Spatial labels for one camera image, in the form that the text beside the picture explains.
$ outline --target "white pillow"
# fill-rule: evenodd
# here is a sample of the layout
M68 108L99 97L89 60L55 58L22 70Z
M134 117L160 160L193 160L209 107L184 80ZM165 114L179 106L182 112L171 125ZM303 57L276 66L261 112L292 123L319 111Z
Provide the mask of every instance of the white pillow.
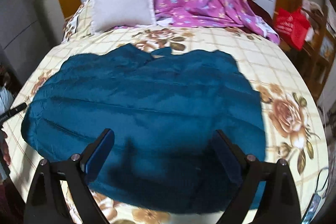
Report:
M153 0L93 0L92 27L104 32L115 26L155 24Z

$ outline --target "bed sheet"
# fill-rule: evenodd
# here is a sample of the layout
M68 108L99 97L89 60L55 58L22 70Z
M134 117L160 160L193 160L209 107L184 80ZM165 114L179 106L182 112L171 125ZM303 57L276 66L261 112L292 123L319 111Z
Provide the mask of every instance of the bed sheet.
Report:
M262 116L266 133L266 160L276 162L283 157L289 161L303 214L316 186L318 172L328 166L328 150L322 122L307 86L289 61L274 43L254 34L235 28L129 28L115 29L100 35L90 32L88 7L84 7L76 20L77 31L68 41L54 47L23 86L13 105L30 103L39 87L55 74L70 56L81 53L103 55L126 43L151 52L170 46L172 54L192 50L221 50L231 54L241 73L260 91ZM41 156L21 137L21 112L4 124L12 164L11 179L26 200L28 190ZM327 172L321 174L321 181ZM62 182L73 220L81 223L66 182ZM137 208L92 193L110 223L212 224L221 212L206 215L176 215ZM256 211L245 219L249 223Z

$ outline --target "red cloth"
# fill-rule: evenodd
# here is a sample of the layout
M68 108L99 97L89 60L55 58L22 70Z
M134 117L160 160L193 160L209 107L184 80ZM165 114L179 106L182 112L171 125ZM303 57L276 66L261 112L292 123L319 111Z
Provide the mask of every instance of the red cloth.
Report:
M291 47L301 50L310 27L309 21L301 14L301 7L293 13L279 9L275 30Z

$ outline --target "cushion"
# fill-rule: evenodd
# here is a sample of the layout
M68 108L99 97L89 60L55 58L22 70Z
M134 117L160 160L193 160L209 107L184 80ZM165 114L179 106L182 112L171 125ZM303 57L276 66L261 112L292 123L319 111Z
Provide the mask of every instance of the cushion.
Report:
M92 27L104 32L115 26L155 24L153 0L94 0Z

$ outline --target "teal garment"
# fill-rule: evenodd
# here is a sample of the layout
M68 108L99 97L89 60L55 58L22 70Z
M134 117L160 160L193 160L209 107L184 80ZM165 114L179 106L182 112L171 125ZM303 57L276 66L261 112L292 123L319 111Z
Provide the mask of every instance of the teal garment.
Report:
M221 51L155 59L127 44L103 56L70 57L38 90L21 132L43 157L59 161L81 153L105 128L115 132L115 145L89 187L154 210L226 208L238 186L211 147L215 129L265 158L259 93Z

